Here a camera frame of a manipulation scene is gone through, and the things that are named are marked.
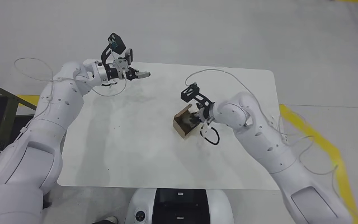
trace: open box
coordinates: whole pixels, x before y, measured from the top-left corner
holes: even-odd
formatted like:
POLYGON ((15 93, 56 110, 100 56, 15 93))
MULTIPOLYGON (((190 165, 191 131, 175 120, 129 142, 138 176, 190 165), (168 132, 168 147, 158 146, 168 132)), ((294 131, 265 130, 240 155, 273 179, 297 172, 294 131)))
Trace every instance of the open box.
POLYGON ((173 127, 182 138, 185 138, 198 125, 193 124, 192 126, 190 126, 189 124, 183 122, 184 119, 189 120, 191 113, 188 111, 188 109, 190 107, 192 107, 192 104, 187 105, 184 109, 182 109, 174 116, 173 127))

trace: black cable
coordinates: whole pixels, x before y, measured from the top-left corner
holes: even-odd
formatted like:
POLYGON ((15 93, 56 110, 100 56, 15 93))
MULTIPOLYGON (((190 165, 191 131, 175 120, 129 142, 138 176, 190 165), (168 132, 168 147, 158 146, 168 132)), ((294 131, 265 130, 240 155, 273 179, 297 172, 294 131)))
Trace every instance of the black cable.
POLYGON ((205 140, 207 140, 209 143, 211 143, 211 144, 217 146, 217 145, 219 144, 219 142, 220 142, 220 136, 219 136, 218 131, 217 131, 215 128, 212 127, 212 130, 214 130, 214 132, 216 133, 216 136, 218 136, 218 141, 217 141, 216 143, 214 143, 214 142, 210 141, 209 139, 205 138, 205 137, 202 135, 201 130, 200 130, 200 135, 201 135, 205 140))

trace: cable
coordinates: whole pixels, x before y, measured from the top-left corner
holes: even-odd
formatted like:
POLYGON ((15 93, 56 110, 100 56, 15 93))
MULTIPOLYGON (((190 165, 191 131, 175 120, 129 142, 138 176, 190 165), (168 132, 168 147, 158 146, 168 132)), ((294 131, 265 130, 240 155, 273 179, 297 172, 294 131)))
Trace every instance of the cable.
MULTIPOLYGON (((117 68, 119 68, 119 65, 117 64, 116 59, 115 59, 115 57, 114 57, 114 55, 113 55, 113 51, 111 51, 111 53, 112 53, 114 62, 115 62, 115 64, 117 65, 117 68)), ((15 139, 15 141, 18 140, 18 139, 23 135, 23 133, 26 132, 27 128, 29 127, 29 125, 31 124, 31 122, 32 122, 33 120, 35 120, 36 118, 38 118, 38 117, 39 117, 40 115, 42 115, 45 111, 47 111, 47 109, 49 108, 49 106, 50 106, 50 101, 51 101, 52 98, 53 98, 54 82, 61 82, 61 81, 64 81, 64 80, 72 80, 72 81, 74 81, 74 82, 80 82, 80 83, 82 83, 82 84, 85 84, 85 85, 89 86, 96 94, 98 94, 98 95, 100 95, 100 96, 108 96, 108 97, 109 97, 109 96, 116 96, 116 95, 122 93, 122 92, 125 90, 126 86, 127 86, 127 78, 126 78, 126 74, 125 74, 125 71, 124 71, 124 70, 123 70, 123 76, 124 76, 124 79, 125 79, 125 84, 124 84, 123 89, 122 89, 121 91, 119 91, 118 93, 113 94, 113 95, 103 95, 103 94, 100 94, 99 92, 97 92, 97 91, 96 91, 92 86, 90 86, 89 84, 84 83, 84 82, 82 82, 82 81, 80 81, 80 80, 75 80, 75 79, 73 79, 73 78, 62 78, 61 80, 54 80, 54 72, 53 72, 52 68, 51 68, 46 62, 44 62, 43 60, 41 60, 41 59, 39 59, 39 58, 33 58, 33 57, 18 58, 18 59, 16 59, 16 60, 14 61, 13 65, 14 65, 15 70, 16 70, 18 73, 20 73, 20 74, 22 74, 22 75, 24 75, 24 76, 26 76, 26 77, 28 77, 28 78, 32 78, 33 80, 42 81, 42 82, 51 82, 51 92, 50 92, 50 96, 49 96, 50 99, 48 100, 48 104, 47 104, 46 108, 45 108, 42 112, 40 112, 38 115, 34 116, 29 122, 27 122, 27 124, 26 124, 26 125, 23 127, 23 129, 22 129, 23 131, 20 132, 20 134, 19 134, 19 135, 17 136, 17 138, 15 139), (21 69, 19 69, 19 68, 16 66, 16 63, 17 63, 19 60, 24 60, 24 59, 38 60, 39 62, 42 62, 43 64, 45 64, 45 65, 50 69, 50 71, 51 71, 51 79, 50 79, 50 80, 41 80, 41 79, 38 79, 38 78, 33 78, 33 77, 29 76, 28 74, 24 73, 21 69)))
MULTIPOLYGON (((20 72, 21 74, 23 74, 23 75, 25 75, 25 76, 28 76, 29 78, 33 78, 33 77, 31 77, 31 76, 29 76, 29 75, 23 73, 23 71, 21 71, 21 70, 20 70, 19 68, 17 68, 17 66, 16 66, 16 62, 18 62, 19 60, 22 60, 22 59, 34 59, 34 60, 38 60, 38 61, 44 63, 44 64, 51 70, 51 80, 50 80, 50 82, 51 82, 51 93, 50 93, 50 97, 51 97, 51 99, 52 99, 52 94, 53 94, 53 91, 54 91, 54 82, 53 82, 54 72, 53 72, 53 70, 51 69, 51 67, 50 67, 46 62, 44 62, 43 60, 38 59, 38 58, 25 57, 25 58, 18 58, 18 59, 16 59, 16 60, 14 61, 14 63, 13 63, 15 69, 16 69, 18 72, 20 72)), ((45 108, 41 113, 39 113, 38 115, 34 116, 31 120, 29 120, 29 122, 27 122, 27 124, 26 124, 25 127, 24 127, 25 130, 29 127, 30 123, 31 123, 33 120, 35 120, 36 118, 38 118, 41 114, 43 114, 43 113, 49 108, 49 106, 50 106, 50 100, 48 101, 48 104, 47 104, 46 108, 45 108)), ((20 134, 19 134, 19 135, 17 136, 17 138, 15 139, 15 141, 18 140, 18 139, 22 136, 23 133, 24 133, 24 132, 20 132, 20 134)))
POLYGON ((198 74, 198 73, 201 73, 201 72, 205 72, 205 71, 224 72, 224 73, 229 74, 230 76, 232 76, 234 79, 236 79, 236 81, 238 81, 238 82, 253 96, 253 98, 256 100, 257 105, 258 105, 258 108, 259 108, 261 114, 263 115, 265 121, 268 123, 268 125, 269 125, 271 128, 273 128, 275 131, 277 131, 278 133, 280 133, 280 134, 285 134, 285 133, 281 133, 279 130, 277 130, 277 129, 272 125, 273 123, 270 122, 269 119, 267 118, 267 116, 263 113, 262 108, 261 108, 261 105, 260 105, 260 102, 258 102, 258 99, 256 98, 255 94, 254 94, 253 92, 251 92, 251 90, 250 90, 249 88, 247 88, 247 87, 245 86, 245 84, 243 84, 236 76, 234 76, 234 75, 231 74, 230 72, 226 72, 226 71, 224 71, 224 70, 220 70, 220 69, 216 69, 216 68, 203 69, 203 70, 200 70, 200 71, 197 71, 197 72, 194 72, 194 73, 190 74, 190 75, 185 79, 185 85, 186 85, 186 86, 189 86, 189 85, 187 84, 187 80, 188 80, 190 77, 192 77, 192 76, 195 75, 195 74, 198 74))
POLYGON ((203 136, 203 134, 202 134, 202 132, 201 132, 201 130, 199 131, 199 133, 200 133, 200 135, 205 139, 205 140, 207 140, 207 142, 209 142, 210 144, 213 144, 213 145, 215 145, 215 146, 217 146, 218 144, 219 144, 219 142, 220 142, 220 136, 219 136, 219 133, 218 133, 218 131, 215 129, 215 128, 211 128, 215 133, 216 133, 216 136, 218 137, 218 140, 217 140, 217 142, 212 142, 212 141, 210 141, 209 139, 207 139, 206 137, 204 137, 203 136))
MULTIPOLYGON (((231 74, 231 73, 229 73, 229 72, 226 72, 226 71, 220 70, 220 69, 215 69, 215 68, 208 68, 208 69, 200 70, 200 71, 197 71, 197 72, 194 72, 194 73, 190 74, 190 75, 185 79, 185 85, 186 85, 186 86, 189 86, 189 85, 187 84, 187 80, 188 80, 190 77, 192 77, 192 76, 195 75, 195 74, 198 74, 198 73, 201 73, 201 72, 205 72, 205 71, 219 71, 219 72, 224 72, 224 73, 226 73, 226 74, 231 75, 233 78, 235 78, 235 79, 255 98, 255 100, 256 100, 256 102, 257 102, 257 104, 258 104, 258 108, 259 108, 261 114, 262 114, 263 117, 265 118, 265 120, 266 120, 266 122, 268 123, 268 125, 269 125, 271 128, 273 128, 273 130, 277 131, 279 134, 281 134, 281 136, 282 136, 282 135, 286 135, 286 136, 294 136, 294 135, 295 135, 295 134, 287 134, 287 133, 282 133, 282 132, 281 132, 281 130, 280 130, 280 118, 281 118, 281 116, 279 117, 278 128, 276 129, 275 127, 273 127, 273 126, 272 126, 273 123, 270 122, 270 121, 268 120, 268 118, 266 117, 266 115, 263 113, 263 111, 262 111, 262 109, 261 109, 261 105, 260 105, 260 103, 258 102, 256 96, 255 96, 236 76, 234 76, 233 74, 231 74)), ((301 116, 300 114, 298 114, 298 113, 296 113, 296 112, 293 112, 293 113, 295 113, 297 116, 301 117, 301 118, 305 121, 305 123, 306 123, 306 119, 305 119, 303 116, 301 116)), ((299 162, 303 165, 303 167, 304 167, 307 171, 311 172, 312 174, 315 174, 315 175, 327 175, 327 174, 332 173, 332 182, 331 182, 331 184, 332 184, 333 191, 335 192, 336 196, 342 201, 343 205, 344 205, 349 211, 351 211, 352 214, 354 214, 354 215, 358 218, 358 214, 356 213, 356 211, 354 211, 352 208, 350 208, 350 207, 341 199, 340 195, 337 193, 337 191, 336 191, 336 189, 335 189, 335 186, 334 186, 334 184, 333 184, 333 183, 334 183, 335 172, 336 172, 336 170, 338 169, 338 165, 336 165, 332 170, 330 170, 330 171, 328 171, 328 172, 318 173, 318 172, 314 172, 314 171, 310 170, 309 168, 307 168, 307 167, 302 163, 301 157, 302 157, 302 155, 303 155, 305 152, 307 152, 307 151, 312 147, 312 145, 313 145, 313 143, 314 143, 314 136, 301 137, 301 138, 299 138, 298 140, 296 140, 296 141, 295 141, 294 143, 292 143, 292 144, 287 144, 287 143, 285 143, 285 141, 283 141, 283 139, 281 139, 281 140, 282 140, 282 142, 283 142, 285 145, 287 145, 287 146, 293 146, 293 145, 297 144, 298 142, 300 142, 301 140, 306 139, 306 138, 313 138, 313 140, 311 141, 310 145, 309 145, 305 150, 303 150, 303 151, 299 154, 299 156, 298 156, 299 162)))

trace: white cable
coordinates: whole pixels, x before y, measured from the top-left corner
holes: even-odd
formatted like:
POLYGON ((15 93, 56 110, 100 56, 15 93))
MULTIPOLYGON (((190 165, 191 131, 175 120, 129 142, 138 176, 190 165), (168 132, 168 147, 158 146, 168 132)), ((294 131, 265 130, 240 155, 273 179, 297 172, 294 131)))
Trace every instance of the white cable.
POLYGON ((189 86, 189 85, 187 84, 187 80, 188 80, 190 77, 192 77, 192 76, 195 75, 195 74, 198 74, 198 73, 201 73, 201 72, 205 72, 205 71, 224 72, 224 73, 229 74, 230 76, 232 76, 234 79, 236 79, 236 81, 238 81, 238 82, 253 96, 253 98, 256 100, 257 105, 258 105, 258 108, 259 108, 261 114, 263 115, 263 117, 265 118, 266 122, 268 123, 268 125, 269 125, 271 128, 273 128, 275 131, 277 131, 278 133, 280 133, 280 134, 285 134, 285 133, 281 133, 279 130, 277 130, 277 129, 272 125, 273 122, 270 122, 269 119, 267 118, 267 116, 263 113, 262 108, 261 108, 261 105, 260 105, 260 102, 258 102, 258 99, 257 99, 257 97, 255 96, 255 94, 253 94, 253 92, 251 92, 251 90, 249 90, 249 88, 247 88, 247 87, 245 86, 245 84, 243 84, 236 76, 234 76, 234 75, 231 74, 230 72, 226 72, 226 71, 224 71, 224 70, 220 70, 220 69, 216 69, 216 68, 203 69, 203 70, 200 70, 200 71, 197 71, 197 72, 194 72, 194 73, 190 74, 190 75, 185 79, 185 85, 186 85, 186 86, 189 86))
MULTIPOLYGON (((286 135, 286 136, 294 135, 294 134, 286 134, 286 133, 281 132, 281 130, 280 130, 280 119, 279 119, 279 127, 278 127, 278 129, 276 129, 276 128, 273 126, 274 123, 273 123, 273 122, 270 122, 269 119, 266 117, 266 115, 263 113, 262 108, 261 108, 261 105, 260 105, 260 102, 258 101, 258 99, 257 99, 257 97, 255 96, 255 94, 254 94, 253 92, 251 92, 251 90, 249 90, 249 88, 247 88, 247 87, 245 86, 245 84, 243 84, 236 76, 234 76, 234 75, 231 74, 230 72, 226 72, 226 71, 224 71, 224 70, 216 69, 216 68, 203 69, 203 70, 200 70, 200 71, 197 71, 197 72, 194 72, 194 73, 190 74, 190 75, 185 79, 185 85, 186 85, 186 86, 189 86, 189 85, 187 84, 187 80, 188 80, 190 77, 192 77, 192 76, 194 76, 194 75, 196 75, 196 74, 198 74, 198 73, 205 72, 205 71, 224 72, 224 73, 226 73, 226 74, 229 74, 229 75, 232 76, 233 78, 235 78, 235 80, 238 81, 238 82, 254 97, 254 99, 255 99, 256 102, 257 102, 257 105, 258 105, 258 108, 259 108, 261 114, 262 114, 263 117, 265 118, 265 120, 266 120, 266 122, 268 123, 268 125, 269 125, 271 128, 273 128, 273 130, 277 131, 277 132, 278 132, 279 134, 281 134, 281 135, 286 135)), ((306 139, 306 138, 314 138, 314 137, 313 137, 313 136, 305 136, 305 137, 299 138, 297 141, 295 141, 295 142, 292 143, 292 144, 287 144, 283 139, 281 139, 281 140, 282 140, 283 144, 285 144, 285 145, 287 145, 287 146, 293 146, 293 145, 297 144, 298 142, 300 142, 301 140, 306 139)), ((311 148, 311 146, 313 145, 313 143, 314 143, 314 140, 312 140, 311 144, 310 144, 305 150, 303 150, 303 151, 300 153, 300 155, 298 156, 298 159, 299 159, 300 162, 301 162, 301 156, 302 156, 302 154, 304 154, 305 152, 307 152, 307 151, 311 148)), ((316 174, 316 175, 327 175, 327 174, 329 174, 329 173, 331 173, 331 172, 334 171, 334 169, 333 169, 333 170, 331 170, 331 171, 329 171, 329 172, 325 172, 325 173, 322 173, 322 174, 321 174, 321 173, 314 172, 314 171, 308 169, 304 164, 303 164, 303 166, 306 168, 306 170, 308 170, 308 171, 311 172, 312 174, 316 174)))
MULTIPOLYGON (((33 77, 31 77, 31 76, 29 76, 29 75, 23 73, 23 72, 22 72, 20 69, 18 69, 17 66, 16 66, 16 62, 18 62, 19 60, 22 60, 22 59, 34 59, 34 60, 38 60, 38 61, 44 63, 44 64, 50 69, 50 71, 51 71, 51 80, 49 81, 49 82, 51 82, 50 100, 52 100, 52 93, 53 93, 53 91, 54 91, 54 82, 53 82, 54 72, 53 72, 53 70, 51 69, 51 67, 50 67, 46 62, 44 62, 43 60, 38 59, 38 58, 25 57, 25 58, 18 58, 18 59, 16 59, 16 60, 14 61, 14 63, 13 63, 15 69, 16 69, 18 72, 20 72, 21 74, 23 74, 23 75, 25 75, 25 76, 28 76, 29 78, 33 78, 33 77)), ((48 104, 47 104, 46 108, 45 108, 41 113, 39 113, 38 115, 34 116, 29 122, 27 122, 27 124, 25 125, 25 129, 27 129, 27 128, 29 127, 30 123, 31 123, 34 119, 38 118, 41 114, 43 114, 43 113, 49 108, 49 106, 50 106, 50 100, 48 101, 48 104)), ((21 132, 21 133, 17 136, 17 138, 15 139, 15 141, 18 140, 18 139, 22 136, 22 134, 23 134, 23 132, 21 132)))
MULTIPOLYGON (((111 53, 112 53, 114 62, 115 62, 116 65, 117 65, 117 68, 119 68, 119 65, 118 65, 117 62, 115 61, 115 57, 114 57, 114 55, 113 55, 113 51, 111 51, 111 53)), ((103 94, 100 94, 99 92, 97 92, 97 91, 96 91, 92 86, 90 86, 89 84, 84 83, 84 82, 82 82, 82 81, 80 81, 80 80, 75 80, 75 79, 73 79, 73 78, 62 78, 61 80, 54 80, 54 72, 53 72, 52 68, 51 68, 46 62, 44 62, 43 60, 41 60, 41 59, 39 59, 39 58, 33 58, 33 57, 18 58, 18 59, 16 59, 16 60, 14 61, 13 65, 14 65, 15 70, 16 70, 18 73, 20 73, 20 74, 22 74, 22 75, 24 75, 24 76, 26 76, 26 77, 28 77, 28 78, 32 78, 33 80, 42 81, 42 82, 51 82, 51 92, 50 92, 50 96, 48 96, 48 97, 49 97, 49 100, 48 100, 48 104, 47 104, 46 108, 45 108, 42 112, 40 112, 38 115, 34 116, 29 122, 27 122, 27 124, 26 124, 26 125, 24 126, 24 128, 22 129, 22 130, 25 130, 25 131, 27 130, 27 128, 29 127, 30 123, 31 123, 33 120, 35 120, 36 118, 38 118, 41 114, 43 114, 43 113, 49 108, 49 106, 50 106, 50 101, 51 101, 52 98, 53 98, 54 82, 61 82, 61 81, 64 81, 64 80, 72 80, 72 81, 75 81, 75 82, 80 82, 80 83, 82 83, 82 84, 85 84, 85 85, 89 86, 96 94, 98 94, 98 95, 100 95, 100 96, 108 96, 108 97, 109 97, 109 96, 116 96, 116 95, 122 93, 122 92, 125 90, 126 86, 127 86, 127 78, 126 78, 126 74, 125 74, 125 71, 124 71, 124 70, 123 70, 123 76, 124 76, 125 84, 124 84, 123 89, 122 89, 121 91, 119 91, 118 93, 113 94, 113 95, 103 95, 103 94), (33 59, 33 60, 38 60, 39 62, 44 63, 44 64, 50 69, 50 71, 51 71, 51 79, 50 79, 50 80, 41 80, 41 79, 38 79, 38 78, 33 78, 33 77, 29 76, 28 74, 24 73, 21 69, 19 69, 19 68, 16 66, 16 63, 17 63, 19 60, 23 60, 23 59, 33 59)), ((23 133, 24 133, 25 131, 22 131, 22 132, 17 136, 17 138, 15 139, 15 141, 18 140, 18 139, 23 135, 23 133)))

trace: metal frame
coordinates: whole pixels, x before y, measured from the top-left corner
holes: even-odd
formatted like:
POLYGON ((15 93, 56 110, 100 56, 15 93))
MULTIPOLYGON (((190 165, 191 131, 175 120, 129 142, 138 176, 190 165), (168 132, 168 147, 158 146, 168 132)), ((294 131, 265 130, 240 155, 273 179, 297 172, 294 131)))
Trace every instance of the metal frame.
POLYGON ((20 103, 32 110, 36 110, 36 106, 2 88, 0 88, 0 96, 7 98, 4 115, 1 118, 0 124, 0 151, 2 151, 8 145, 18 104, 20 103))

